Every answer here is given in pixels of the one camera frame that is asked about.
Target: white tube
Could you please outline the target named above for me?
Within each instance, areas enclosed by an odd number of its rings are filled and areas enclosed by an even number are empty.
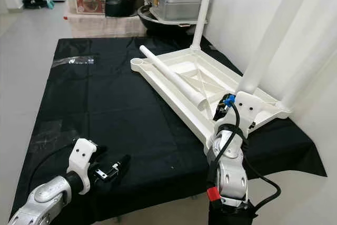
[[[286,85],[282,93],[282,100],[277,104],[278,107],[288,111],[292,110],[302,92],[334,55],[337,50],[336,42],[337,30],[336,26],[332,25],[315,45],[309,56],[300,64],[300,68],[296,70]]]
[[[149,58],[153,64],[170,80],[174,83],[178,89],[199,109],[204,108],[206,98],[200,92],[193,89],[189,84],[187,84],[181,77],[176,73],[171,71],[157,56],[155,56],[150,50],[148,50],[144,45],[140,47],[141,52]]]
[[[282,0],[236,89],[253,94],[303,0]]]
[[[209,8],[209,3],[210,3],[210,0],[202,0],[201,1],[201,6],[200,6],[199,16],[198,16],[198,22],[196,24],[193,42],[192,42],[192,45],[191,45],[192,50],[200,50],[200,42],[201,42],[202,33],[204,31],[204,26],[205,26],[205,21],[206,21],[207,10]]]

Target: white plastic base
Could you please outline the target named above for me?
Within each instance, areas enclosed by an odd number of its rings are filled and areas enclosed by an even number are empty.
[[[241,77],[219,63],[201,50],[175,51],[157,56],[170,70],[178,74],[192,88],[206,97],[204,109],[198,109],[179,88],[167,79],[151,60],[134,58],[131,69],[139,72],[165,102],[175,111],[184,123],[204,144],[208,150],[207,140],[214,132],[215,121],[212,120],[217,104],[223,95],[234,94]],[[290,112],[276,106],[278,100],[261,89],[256,89],[254,95],[265,103],[262,111],[256,116],[256,126],[250,132],[258,129],[275,118],[285,119]]]

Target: blue connector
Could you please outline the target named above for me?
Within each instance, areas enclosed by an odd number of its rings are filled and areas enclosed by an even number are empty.
[[[225,99],[223,101],[223,103],[225,103],[225,105],[228,106],[228,107],[232,106],[231,102],[233,102],[233,103],[235,102],[235,96],[232,95],[232,94],[227,99]]]

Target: white bracket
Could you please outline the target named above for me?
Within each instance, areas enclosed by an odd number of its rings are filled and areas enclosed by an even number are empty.
[[[88,168],[90,166],[89,160],[96,150],[97,146],[95,143],[80,138],[77,140],[75,147],[70,154],[67,173],[74,171],[80,176],[83,182],[83,190],[79,193],[81,195],[86,194],[90,190],[90,181],[88,178]]]
[[[240,115],[239,128],[242,130],[243,135],[247,138],[249,134],[249,127],[255,121],[256,116],[263,111],[264,101],[257,96],[251,95],[246,92],[238,92],[235,97],[235,106]],[[214,134],[206,142],[206,147],[209,149],[213,141],[217,138],[217,130],[222,124],[235,124],[236,116],[233,108],[231,107],[223,117],[216,121],[214,125]]]

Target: black cloth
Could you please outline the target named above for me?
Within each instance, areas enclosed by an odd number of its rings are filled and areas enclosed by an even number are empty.
[[[99,183],[73,197],[53,224],[91,224],[159,203],[205,191],[208,169],[203,145],[145,79],[130,69],[144,58],[139,46],[161,54],[189,47],[190,36],[176,39],[61,39],[55,60],[94,56],[94,64],[52,68],[18,184],[12,213],[26,201],[27,182],[48,153],[81,136],[108,152],[102,161],[131,155],[131,167],[119,186]],[[202,48],[233,71],[238,69],[202,40]],[[298,170],[326,176],[310,138],[290,119],[274,120],[249,136],[248,159],[262,174]],[[64,174],[71,150],[50,157],[32,187]]]

